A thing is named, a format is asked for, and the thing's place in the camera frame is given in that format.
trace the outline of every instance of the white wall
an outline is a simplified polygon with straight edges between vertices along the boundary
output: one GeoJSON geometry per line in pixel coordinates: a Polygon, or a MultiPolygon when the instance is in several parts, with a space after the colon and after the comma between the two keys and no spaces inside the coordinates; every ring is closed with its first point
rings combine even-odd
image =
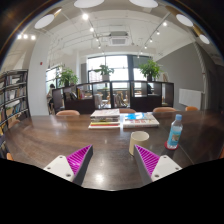
{"type": "Polygon", "coordinates": [[[31,116],[49,115],[45,90],[50,38],[41,35],[34,46],[28,75],[28,101],[31,116]]]}

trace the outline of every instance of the bookshelf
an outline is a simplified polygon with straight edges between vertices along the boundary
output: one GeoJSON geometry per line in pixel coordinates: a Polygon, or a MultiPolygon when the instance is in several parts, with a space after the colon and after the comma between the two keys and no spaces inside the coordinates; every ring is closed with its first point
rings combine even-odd
{"type": "MultiPolygon", "coordinates": [[[[8,125],[30,117],[27,95],[28,70],[10,70],[0,74],[0,143],[8,125]]],[[[0,146],[0,157],[5,155],[0,146]]]]}

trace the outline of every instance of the round ceiling light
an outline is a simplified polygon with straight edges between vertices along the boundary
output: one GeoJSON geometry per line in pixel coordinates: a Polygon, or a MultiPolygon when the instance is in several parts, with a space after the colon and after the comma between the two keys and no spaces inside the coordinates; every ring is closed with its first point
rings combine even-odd
{"type": "Polygon", "coordinates": [[[177,18],[177,20],[180,22],[180,23],[182,23],[182,24],[184,24],[185,26],[190,26],[190,27],[192,27],[194,24],[186,17],[186,16],[184,16],[184,15],[181,15],[181,14],[177,14],[176,15],[176,18],[177,18]]]}
{"type": "Polygon", "coordinates": [[[77,8],[91,8],[102,4],[103,2],[104,0],[77,0],[74,3],[74,6],[77,8]]]}
{"type": "Polygon", "coordinates": [[[208,40],[208,38],[205,35],[201,34],[199,37],[200,37],[201,41],[203,41],[205,44],[210,44],[210,41],[208,40]]]}
{"type": "Polygon", "coordinates": [[[54,20],[53,14],[46,15],[46,16],[42,17],[40,20],[38,20],[34,27],[35,27],[35,29],[41,29],[41,28],[49,25],[53,20],[54,20]]]}
{"type": "Polygon", "coordinates": [[[154,0],[129,0],[131,3],[145,7],[145,8],[155,8],[158,6],[158,3],[154,0]]]}

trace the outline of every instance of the bottle cap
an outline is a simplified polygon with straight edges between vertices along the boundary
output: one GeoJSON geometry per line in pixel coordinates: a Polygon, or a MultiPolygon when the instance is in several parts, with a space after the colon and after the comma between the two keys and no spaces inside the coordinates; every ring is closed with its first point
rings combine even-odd
{"type": "Polygon", "coordinates": [[[182,120],[182,115],[181,114],[176,114],[176,120],[181,121],[182,120]]]}

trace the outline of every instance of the air conditioner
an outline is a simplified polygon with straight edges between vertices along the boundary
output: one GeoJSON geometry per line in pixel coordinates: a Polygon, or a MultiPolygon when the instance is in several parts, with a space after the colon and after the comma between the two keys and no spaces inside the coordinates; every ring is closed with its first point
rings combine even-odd
{"type": "Polygon", "coordinates": [[[111,32],[108,37],[109,46],[127,46],[129,45],[129,36],[127,32],[117,31],[111,32]]]}

